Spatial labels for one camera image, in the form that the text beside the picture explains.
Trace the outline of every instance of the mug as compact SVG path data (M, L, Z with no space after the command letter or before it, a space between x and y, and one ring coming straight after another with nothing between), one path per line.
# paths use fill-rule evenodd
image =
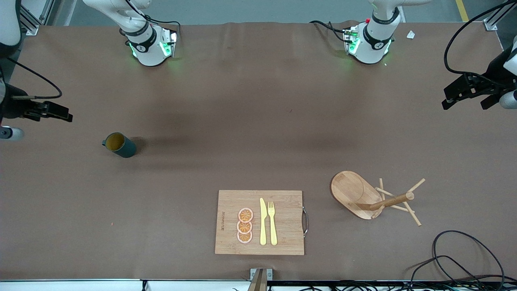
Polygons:
M121 133L112 133L102 141L109 151L121 156L132 157L136 153L136 145Z

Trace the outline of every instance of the wooden stick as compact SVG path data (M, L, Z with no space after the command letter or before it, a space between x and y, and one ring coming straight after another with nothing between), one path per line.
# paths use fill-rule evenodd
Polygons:
M386 195L388 195L388 196L390 196L390 197L395 197L395 195L391 194L391 193L390 193L390 192L388 192L388 191L384 191L384 190L383 190L381 193L382 193L382 194L386 194ZM407 208L400 207L400 206L397 206L397 205L392 205L392 206L390 206L390 207L395 208L395 209L398 209L398 210L402 210L402 211L405 211L405 212L409 212L409 210L408 210Z
M392 206L392 205L399 204L399 203L406 202L406 201L413 200L413 199L415 199L415 195L413 194L413 192L406 192L395 198L380 201L380 202L377 202L374 204L370 204L368 210L377 210L381 207L384 208L384 207Z
M425 182L425 179L422 178L418 183L415 184L415 186L411 187L411 189L408 190L408 192L413 192L418 186L422 185L422 183Z
M388 191L384 191L382 190L381 188L375 188L377 191L379 192L384 192L384 194L386 195L389 195L389 196L394 196L393 194L389 193ZM415 222L417 223L418 226L422 226L422 224L420 223L420 221L418 220L417 216L415 215L415 212L413 211L413 209L411 209L411 207L409 207L409 204L407 202L402 202L404 203L404 206L406 206L406 209L407 211L411 214L411 217L413 217L413 219L415 220Z
M402 203L404 203L404 206L406 206L406 208L409 210L409 213L411 214L411 217L413 217L413 219L415 220L417 225L418 226L422 226L422 224L418 220L417 216L414 214L413 209L411 209L411 207L409 207L409 204L407 202L402 202Z
M384 190L384 184L383 184L383 178L379 178L379 188ZM384 196L384 193L381 192L381 197L383 200L386 200L386 196Z
M390 206L390 207L395 208L395 209L398 209L398 210L402 210L402 211L404 211L404 212L409 212L409 210L407 210L406 208L404 208L404 207L400 207L400 206L397 206L397 205L392 205L392 206Z

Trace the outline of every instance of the knife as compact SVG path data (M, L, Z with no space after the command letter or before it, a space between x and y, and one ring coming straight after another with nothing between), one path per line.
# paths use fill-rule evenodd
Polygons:
M260 244L266 245L266 217L267 217L267 208L264 200L260 198Z

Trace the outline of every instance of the yellow fork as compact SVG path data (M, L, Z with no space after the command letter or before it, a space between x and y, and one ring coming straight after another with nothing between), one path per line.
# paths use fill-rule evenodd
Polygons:
M267 203L267 214L269 214L270 218L270 226L271 226L271 244L277 245L278 239L277 239L277 228L275 227L275 204L273 201L269 201Z

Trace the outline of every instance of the wooden cutting board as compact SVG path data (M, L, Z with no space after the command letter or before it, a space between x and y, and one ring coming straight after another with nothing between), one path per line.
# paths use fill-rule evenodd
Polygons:
M271 244L269 216L266 218L266 245L260 245L260 198L266 207L275 203L275 226L278 244ZM253 211L253 238L249 243L237 240L237 214L242 208ZM303 255L301 191L219 190L217 206L216 254L234 255Z

